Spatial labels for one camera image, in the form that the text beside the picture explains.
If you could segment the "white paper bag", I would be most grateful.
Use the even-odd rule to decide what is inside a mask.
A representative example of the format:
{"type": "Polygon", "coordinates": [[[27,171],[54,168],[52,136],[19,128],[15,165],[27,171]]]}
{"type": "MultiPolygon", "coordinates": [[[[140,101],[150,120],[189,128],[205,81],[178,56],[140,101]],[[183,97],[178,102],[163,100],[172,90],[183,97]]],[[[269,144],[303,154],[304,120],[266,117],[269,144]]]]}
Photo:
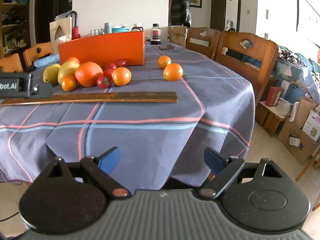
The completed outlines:
{"type": "Polygon", "coordinates": [[[50,41],[53,47],[57,47],[61,43],[72,40],[72,18],[62,18],[60,20],[50,22],[50,41]]]}

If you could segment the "brown paper bag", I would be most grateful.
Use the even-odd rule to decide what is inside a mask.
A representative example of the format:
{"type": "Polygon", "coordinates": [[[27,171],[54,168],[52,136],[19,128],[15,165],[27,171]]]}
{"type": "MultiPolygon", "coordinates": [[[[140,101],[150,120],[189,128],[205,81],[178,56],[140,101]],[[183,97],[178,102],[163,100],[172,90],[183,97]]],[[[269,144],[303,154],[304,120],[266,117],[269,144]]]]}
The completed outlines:
{"type": "Polygon", "coordinates": [[[301,96],[299,100],[298,111],[295,118],[295,123],[298,128],[302,128],[309,116],[311,110],[314,110],[317,103],[309,97],[301,96]]]}

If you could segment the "red tomato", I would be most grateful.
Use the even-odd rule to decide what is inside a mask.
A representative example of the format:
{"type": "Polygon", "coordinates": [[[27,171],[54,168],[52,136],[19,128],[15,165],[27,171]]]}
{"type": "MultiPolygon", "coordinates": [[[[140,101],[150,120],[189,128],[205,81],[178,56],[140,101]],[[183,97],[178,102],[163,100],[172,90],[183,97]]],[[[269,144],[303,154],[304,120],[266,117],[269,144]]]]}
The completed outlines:
{"type": "Polygon", "coordinates": [[[117,67],[126,67],[127,61],[125,59],[119,59],[116,61],[116,66],[117,67]]]}
{"type": "Polygon", "coordinates": [[[116,69],[117,65],[115,63],[107,63],[103,66],[104,69],[116,69]]]}
{"type": "Polygon", "coordinates": [[[97,79],[97,86],[100,89],[109,89],[112,86],[112,79],[108,76],[101,75],[97,79]]]}
{"type": "Polygon", "coordinates": [[[104,76],[106,76],[109,80],[112,80],[112,73],[113,73],[114,69],[112,68],[106,68],[103,70],[103,74],[104,76]]]}

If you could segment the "red tomato back left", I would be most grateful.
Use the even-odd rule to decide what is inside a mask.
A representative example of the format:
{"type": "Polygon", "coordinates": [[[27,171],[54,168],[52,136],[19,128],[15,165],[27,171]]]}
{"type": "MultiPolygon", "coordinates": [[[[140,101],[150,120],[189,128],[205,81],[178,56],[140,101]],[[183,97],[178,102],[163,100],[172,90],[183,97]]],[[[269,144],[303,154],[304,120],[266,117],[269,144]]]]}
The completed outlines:
{"type": "Polygon", "coordinates": [[[117,65],[115,63],[107,63],[103,66],[104,69],[116,69],[117,65]]]}

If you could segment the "dark bottle red label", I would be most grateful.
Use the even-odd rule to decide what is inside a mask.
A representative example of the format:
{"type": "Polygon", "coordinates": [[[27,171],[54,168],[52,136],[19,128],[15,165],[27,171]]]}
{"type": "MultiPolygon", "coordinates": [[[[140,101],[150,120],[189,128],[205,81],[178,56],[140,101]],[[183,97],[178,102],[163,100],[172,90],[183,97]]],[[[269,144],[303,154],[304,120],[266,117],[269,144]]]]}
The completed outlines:
{"type": "Polygon", "coordinates": [[[158,23],[154,23],[151,29],[150,43],[153,45],[161,44],[161,29],[158,23]]]}

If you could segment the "wooden chair near right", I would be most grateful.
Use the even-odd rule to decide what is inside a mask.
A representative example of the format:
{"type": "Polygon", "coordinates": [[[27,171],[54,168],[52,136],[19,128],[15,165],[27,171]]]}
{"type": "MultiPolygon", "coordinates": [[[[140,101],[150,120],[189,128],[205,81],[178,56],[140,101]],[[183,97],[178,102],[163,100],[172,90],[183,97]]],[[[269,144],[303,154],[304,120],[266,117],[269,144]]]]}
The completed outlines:
{"type": "Polygon", "coordinates": [[[259,103],[279,52],[278,45],[252,33],[222,31],[214,60],[248,80],[259,103]]]}

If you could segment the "orange behind lemons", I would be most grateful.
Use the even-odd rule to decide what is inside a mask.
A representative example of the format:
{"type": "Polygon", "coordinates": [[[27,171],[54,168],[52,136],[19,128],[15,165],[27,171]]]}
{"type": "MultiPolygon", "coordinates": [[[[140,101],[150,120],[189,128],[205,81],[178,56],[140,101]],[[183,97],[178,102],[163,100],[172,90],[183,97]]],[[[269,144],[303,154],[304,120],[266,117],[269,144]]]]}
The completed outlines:
{"type": "Polygon", "coordinates": [[[72,61],[76,62],[77,64],[80,64],[80,61],[76,57],[69,57],[66,61],[72,61]]]}

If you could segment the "wooden chair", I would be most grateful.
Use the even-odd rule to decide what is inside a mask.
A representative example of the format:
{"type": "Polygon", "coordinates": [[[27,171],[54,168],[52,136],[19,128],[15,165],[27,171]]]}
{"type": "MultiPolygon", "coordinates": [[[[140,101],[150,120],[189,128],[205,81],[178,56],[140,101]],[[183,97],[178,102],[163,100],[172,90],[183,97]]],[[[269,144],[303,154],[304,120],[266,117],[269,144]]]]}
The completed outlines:
{"type": "Polygon", "coordinates": [[[252,33],[222,31],[214,60],[248,80],[259,103],[279,52],[278,45],[252,33]]]}
{"type": "Polygon", "coordinates": [[[185,47],[213,60],[219,38],[219,30],[210,29],[208,27],[189,28],[185,47]]]}
{"type": "Polygon", "coordinates": [[[23,72],[20,57],[17,53],[0,59],[0,68],[3,73],[18,73],[23,72]]]}
{"type": "Polygon", "coordinates": [[[35,44],[23,52],[24,61],[27,67],[30,67],[35,60],[48,55],[53,55],[54,49],[52,42],[35,44]]]}

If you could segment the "blue plaid tablecloth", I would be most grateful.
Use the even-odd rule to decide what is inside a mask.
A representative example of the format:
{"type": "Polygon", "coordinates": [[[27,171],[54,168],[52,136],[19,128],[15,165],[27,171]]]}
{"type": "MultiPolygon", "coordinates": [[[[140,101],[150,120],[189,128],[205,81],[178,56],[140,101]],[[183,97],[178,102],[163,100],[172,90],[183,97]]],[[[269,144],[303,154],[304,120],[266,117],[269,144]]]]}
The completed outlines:
{"type": "Polygon", "coordinates": [[[245,158],[255,99],[249,81],[211,59],[175,46],[145,48],[145,63],[130,68],[128,85],[112,92],[176,92],[176,103],[63,103],[1,108],[1,181],[33,182],[60,156],[76,162],[116,146],[112,177],[130,191],[160,189],[168,179],[200,186],[208,177],[207,147],[245,158]],[[162,55],[183,76],[167,81],[162,55]]]}

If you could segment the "large orange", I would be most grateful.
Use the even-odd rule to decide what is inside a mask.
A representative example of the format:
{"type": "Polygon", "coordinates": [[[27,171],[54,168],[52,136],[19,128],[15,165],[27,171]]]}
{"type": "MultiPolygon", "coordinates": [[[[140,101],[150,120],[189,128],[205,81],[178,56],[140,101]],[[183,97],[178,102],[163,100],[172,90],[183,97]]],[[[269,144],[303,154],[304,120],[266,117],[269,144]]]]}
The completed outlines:
{"type": "Polygon", "coordinates": [[[97,85],[97,79],[103,75],[103,70],[94,62],[86,62],[80,64],[74,75],[80,85],[89,88],[97,85]]]}

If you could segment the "black smartphone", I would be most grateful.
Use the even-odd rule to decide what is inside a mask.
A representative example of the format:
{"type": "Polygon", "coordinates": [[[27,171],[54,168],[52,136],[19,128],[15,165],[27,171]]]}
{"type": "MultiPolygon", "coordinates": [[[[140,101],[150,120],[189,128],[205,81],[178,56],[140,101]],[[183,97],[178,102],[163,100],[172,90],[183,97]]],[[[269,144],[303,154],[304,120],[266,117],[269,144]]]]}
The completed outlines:
{"type": "Polygon", "coordinates": [[[172,50],[172,49],[175,49],[175,47],[172,44],[161,44],[159,46],[159,48],[161,50],[172,50]]]}

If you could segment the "low wooden stool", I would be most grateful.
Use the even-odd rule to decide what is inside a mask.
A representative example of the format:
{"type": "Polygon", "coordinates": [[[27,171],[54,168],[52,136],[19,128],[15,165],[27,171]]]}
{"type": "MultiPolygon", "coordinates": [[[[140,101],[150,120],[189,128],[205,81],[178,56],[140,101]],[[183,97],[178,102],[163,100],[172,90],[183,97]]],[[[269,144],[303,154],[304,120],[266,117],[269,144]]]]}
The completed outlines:
{"type": "Polygon", "coordinates": [[[270,137],[281,129],[288,116],[281,115],[276,107],[267,107],[264,101],[258,103],[255,109],[255,120],[270,137]]]}

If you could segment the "red tomato middle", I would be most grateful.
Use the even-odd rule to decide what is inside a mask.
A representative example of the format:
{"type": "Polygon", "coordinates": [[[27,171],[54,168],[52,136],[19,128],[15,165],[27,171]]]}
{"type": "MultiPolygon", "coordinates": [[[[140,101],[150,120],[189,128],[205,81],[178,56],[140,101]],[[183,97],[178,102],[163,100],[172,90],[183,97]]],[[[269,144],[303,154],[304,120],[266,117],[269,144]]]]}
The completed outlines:
{"type": "Polygon", "coordinates": [[[103,70],[103,74],[104,76],[106,76],[109,80],[112,80],[112,73],[113,73],[114,69],[112,68],[106,68],[103,70]]]}

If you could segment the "red gift box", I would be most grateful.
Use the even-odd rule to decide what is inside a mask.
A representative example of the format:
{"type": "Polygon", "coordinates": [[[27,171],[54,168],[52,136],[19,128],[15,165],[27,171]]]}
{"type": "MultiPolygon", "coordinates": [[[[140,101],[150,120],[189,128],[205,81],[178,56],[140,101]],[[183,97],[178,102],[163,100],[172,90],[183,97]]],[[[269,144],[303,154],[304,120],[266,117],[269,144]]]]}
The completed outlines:
{"type": "Polygon", "coordinates": [[[274,107],[276,106],[282,92],[284,89],[282,87],[270,87],[270,90],[268,92],[265,105],[267,107],[274,107]]]}

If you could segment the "large floor cardboard box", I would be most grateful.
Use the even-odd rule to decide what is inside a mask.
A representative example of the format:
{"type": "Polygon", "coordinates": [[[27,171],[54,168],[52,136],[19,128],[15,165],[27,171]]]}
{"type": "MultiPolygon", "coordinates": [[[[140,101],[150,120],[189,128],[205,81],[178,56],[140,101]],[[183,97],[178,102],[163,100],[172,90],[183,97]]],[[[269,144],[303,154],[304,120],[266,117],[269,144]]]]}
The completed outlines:
{"type": "Polygon", "coordinates": [[[278,140],[300,164],[304,163],[315,151],[318,142],[313,141],[294,122],[286,120],[279,132],[278,140]]]}

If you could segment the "yellow lemon right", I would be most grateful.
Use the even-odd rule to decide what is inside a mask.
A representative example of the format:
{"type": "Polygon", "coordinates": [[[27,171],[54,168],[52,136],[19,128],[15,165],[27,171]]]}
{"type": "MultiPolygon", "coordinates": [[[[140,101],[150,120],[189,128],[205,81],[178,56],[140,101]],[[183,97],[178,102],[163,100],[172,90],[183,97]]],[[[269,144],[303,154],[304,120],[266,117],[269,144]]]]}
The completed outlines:
{"type": "Polygon", "coordinates": [[[59,69],[57,81],[61,84],[62,79],[67,75],[74,75],[76,69],[80,66],[79,63],[75,61],[66,61],[63,63],[59,69]]]}

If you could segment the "wooden chair far right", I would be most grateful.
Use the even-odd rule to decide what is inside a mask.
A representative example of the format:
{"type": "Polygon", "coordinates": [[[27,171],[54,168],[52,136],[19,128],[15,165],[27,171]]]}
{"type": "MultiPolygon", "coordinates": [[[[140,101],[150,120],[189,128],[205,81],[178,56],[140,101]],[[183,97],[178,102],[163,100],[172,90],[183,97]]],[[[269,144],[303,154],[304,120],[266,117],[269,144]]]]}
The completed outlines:
{"type": "Polygon", "coordinates": [[[208,27],[189,28],[185,47],[213,60],[219,38],[219,30],[210,29],[208,27]]]}

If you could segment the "orange cardboard box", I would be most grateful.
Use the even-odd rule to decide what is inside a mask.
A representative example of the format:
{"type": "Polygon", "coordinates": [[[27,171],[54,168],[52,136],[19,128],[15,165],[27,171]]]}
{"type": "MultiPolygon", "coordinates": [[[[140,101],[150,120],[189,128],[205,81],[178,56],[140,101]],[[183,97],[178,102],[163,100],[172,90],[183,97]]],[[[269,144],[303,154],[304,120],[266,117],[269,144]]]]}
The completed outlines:
{"type": "Polygon", "coordinates": [[[81,37],[58,45],[60,61],[76,57],[80,63],[94,62],[100,66],[126,60],[128,66],[140,66],[145,61],[145,33],[129,31],[81,37]]]}

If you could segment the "teal bowl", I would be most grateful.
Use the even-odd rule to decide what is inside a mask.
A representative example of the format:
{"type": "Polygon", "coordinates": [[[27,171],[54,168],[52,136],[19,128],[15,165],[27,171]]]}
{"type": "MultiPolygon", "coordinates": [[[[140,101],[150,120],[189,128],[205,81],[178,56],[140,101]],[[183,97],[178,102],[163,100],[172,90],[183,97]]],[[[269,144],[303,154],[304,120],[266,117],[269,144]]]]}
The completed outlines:
{"type": "Polygon", "coordinates": [[[130,29],[127,27],[113,27],[112,28],[112,33],[125,33],[129,32],[130,29]]]}

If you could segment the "red folded umbrella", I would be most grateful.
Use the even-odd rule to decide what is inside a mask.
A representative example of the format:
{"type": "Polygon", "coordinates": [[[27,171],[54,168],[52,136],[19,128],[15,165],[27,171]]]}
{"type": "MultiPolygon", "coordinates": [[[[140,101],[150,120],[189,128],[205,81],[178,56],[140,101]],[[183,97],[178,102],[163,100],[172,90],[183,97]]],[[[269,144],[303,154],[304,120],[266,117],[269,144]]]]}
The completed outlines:
{"type": "Polygon", "coordinates": [[[72,27],[72,39],[73,40],[79,39],[81,35],[79,34],[79,28],[78,28],[78,14],[76,11],[72,10],[68,13],[68,16],[71,16],[72,20],[74,21],[74,25],[72,27]]]}

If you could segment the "wooden chair left near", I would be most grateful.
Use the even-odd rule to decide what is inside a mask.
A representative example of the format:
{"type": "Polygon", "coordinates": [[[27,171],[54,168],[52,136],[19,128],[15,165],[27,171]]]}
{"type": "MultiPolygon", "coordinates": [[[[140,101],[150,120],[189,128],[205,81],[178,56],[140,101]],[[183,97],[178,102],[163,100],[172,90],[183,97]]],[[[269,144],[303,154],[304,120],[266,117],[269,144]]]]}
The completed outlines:
{"type": "Polygon", "coordinates": [[[0,59],[0,68],[3,73],[18,73],[23,72],[20,57],[17,53],[0,59]]]}

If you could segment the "dark jacket on rack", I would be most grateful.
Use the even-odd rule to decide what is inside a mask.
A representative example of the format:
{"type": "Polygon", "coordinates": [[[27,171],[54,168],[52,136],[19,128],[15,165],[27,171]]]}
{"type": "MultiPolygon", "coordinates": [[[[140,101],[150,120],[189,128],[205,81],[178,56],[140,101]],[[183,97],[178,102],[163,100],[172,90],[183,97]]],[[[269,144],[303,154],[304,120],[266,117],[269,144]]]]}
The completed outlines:
{"type": "Polygon", "coordinates": [[[189,0],[169,0],[169,25],[191,27],[189,0]]]}

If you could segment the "light blue cup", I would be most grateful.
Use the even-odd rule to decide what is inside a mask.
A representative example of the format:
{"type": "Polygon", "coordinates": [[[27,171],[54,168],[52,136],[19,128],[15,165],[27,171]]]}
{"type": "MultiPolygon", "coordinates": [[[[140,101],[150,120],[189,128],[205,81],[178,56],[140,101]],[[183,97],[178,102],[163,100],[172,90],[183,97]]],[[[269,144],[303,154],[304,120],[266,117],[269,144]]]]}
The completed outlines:
{"type": "Polygon", "coordinates": [[[112,23],[106,22],[104,23],[104,34],[110,34],[112,33],[112,23]]]}

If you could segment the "yellow lemon left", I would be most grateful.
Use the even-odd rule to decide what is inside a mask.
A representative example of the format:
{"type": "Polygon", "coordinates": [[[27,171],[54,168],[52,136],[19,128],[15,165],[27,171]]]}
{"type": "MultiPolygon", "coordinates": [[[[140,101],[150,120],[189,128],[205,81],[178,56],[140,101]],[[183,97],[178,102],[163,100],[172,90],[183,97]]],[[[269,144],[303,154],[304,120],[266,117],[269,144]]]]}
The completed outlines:
{"type": "Polygon", "coordinates": [[[55,86],[58,84],[58,73],[61,66],[57,63],[51,64],[48,67],[46,67],[43,71],[43,81],[45,83],[50,83],[52,86],[55,86]]]}

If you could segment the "small orange front left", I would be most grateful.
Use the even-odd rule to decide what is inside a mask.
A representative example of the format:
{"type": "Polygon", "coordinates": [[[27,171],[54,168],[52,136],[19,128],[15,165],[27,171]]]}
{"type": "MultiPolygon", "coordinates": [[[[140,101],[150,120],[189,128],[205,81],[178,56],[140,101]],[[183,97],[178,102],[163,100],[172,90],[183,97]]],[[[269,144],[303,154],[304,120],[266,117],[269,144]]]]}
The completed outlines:
{"type": "Polygon", "coordinates": [[[71,92],[76,89],[77,81],[73,75],[66,75],[61,80],[61,87],[65,92],[71,92]]]}

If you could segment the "yellow lemon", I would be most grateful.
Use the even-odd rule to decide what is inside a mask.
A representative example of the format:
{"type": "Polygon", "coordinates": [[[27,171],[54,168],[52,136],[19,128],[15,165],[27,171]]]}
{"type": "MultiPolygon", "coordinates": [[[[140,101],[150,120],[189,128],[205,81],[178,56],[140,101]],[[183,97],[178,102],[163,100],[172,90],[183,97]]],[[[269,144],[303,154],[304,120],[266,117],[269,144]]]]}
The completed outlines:
{"type": "Polygon", "coordinates": [[[59,69],[57,81],[61,84],[62,79],[67,75],[74,75],[76,69],[80,66],[79,63],[75,61],[66,61],[63,63],[59,69]]]}
{"type": "Polygon", "coordinates": [[[51,64],[48,67],[46,67],[43,71],[43,81],[45,83],[50,83],[52,86],[55,86],[58,84],[58,73],[61,66],[57,63],[51,64]]]}

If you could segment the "wooden chair left far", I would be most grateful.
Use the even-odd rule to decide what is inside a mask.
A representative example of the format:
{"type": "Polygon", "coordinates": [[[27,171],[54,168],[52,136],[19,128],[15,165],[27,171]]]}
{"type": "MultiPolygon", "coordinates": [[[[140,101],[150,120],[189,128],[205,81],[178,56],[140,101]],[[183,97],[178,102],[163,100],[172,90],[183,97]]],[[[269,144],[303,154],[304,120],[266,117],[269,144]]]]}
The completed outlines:
{"type": "Polygon", "coordinates": [[[24,61],[27,67],[30,67],[35,60],[48,55],[53,55],[54,49],[52,42],[35,44],[23,52],[24,61]]]}

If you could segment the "red tomato front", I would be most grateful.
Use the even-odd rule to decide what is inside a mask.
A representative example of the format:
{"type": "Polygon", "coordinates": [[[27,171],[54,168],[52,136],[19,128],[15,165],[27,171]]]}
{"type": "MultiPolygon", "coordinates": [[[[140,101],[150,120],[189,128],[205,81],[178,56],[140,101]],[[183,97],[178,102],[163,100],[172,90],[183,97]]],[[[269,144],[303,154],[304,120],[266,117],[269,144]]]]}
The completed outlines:
{"type": "Polygon", "coordinates": [[[108,76],[101,75],[97,79],[97,86],[100,89],[109,89],[112,86],[112,79],[108,76]]]}

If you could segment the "red tomato back right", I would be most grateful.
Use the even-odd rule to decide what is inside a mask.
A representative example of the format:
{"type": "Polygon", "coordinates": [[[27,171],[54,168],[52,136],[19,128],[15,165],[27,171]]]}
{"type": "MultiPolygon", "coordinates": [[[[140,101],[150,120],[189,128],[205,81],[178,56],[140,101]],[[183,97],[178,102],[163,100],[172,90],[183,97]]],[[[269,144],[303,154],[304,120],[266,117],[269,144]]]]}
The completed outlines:
{"type": "Polygon", "coordinates": [[[125,59],[119,59],[116,61],[116,66],[117,67],[126,67],[127,61],[125,59]]]}

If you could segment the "small cardboard box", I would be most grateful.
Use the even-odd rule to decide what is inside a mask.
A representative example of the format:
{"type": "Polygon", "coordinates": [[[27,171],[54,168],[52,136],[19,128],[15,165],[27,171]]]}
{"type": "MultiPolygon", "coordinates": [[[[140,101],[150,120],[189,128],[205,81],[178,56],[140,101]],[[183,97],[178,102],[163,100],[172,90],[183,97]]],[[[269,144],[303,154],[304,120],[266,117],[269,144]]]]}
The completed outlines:
{"type": "Polygon", "coordinates": [[[185,47],[188,29],[185,26],[172,25],[168,27],[169,42],[185,47]]]}

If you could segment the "long wooden ruler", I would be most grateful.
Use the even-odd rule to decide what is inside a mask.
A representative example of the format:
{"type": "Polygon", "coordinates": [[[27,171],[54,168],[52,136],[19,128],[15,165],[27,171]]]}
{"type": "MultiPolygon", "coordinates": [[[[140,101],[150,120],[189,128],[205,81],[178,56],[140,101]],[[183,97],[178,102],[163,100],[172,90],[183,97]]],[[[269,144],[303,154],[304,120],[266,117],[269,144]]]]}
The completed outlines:
{"type": "Polygon", "coordinates": [[[57,103],[103,103],[103,102],[165,102],[176,103],[176,92],[113,92],[53,95],[48,99],[8,99],[1,106],[40,105],[57,103]]]}

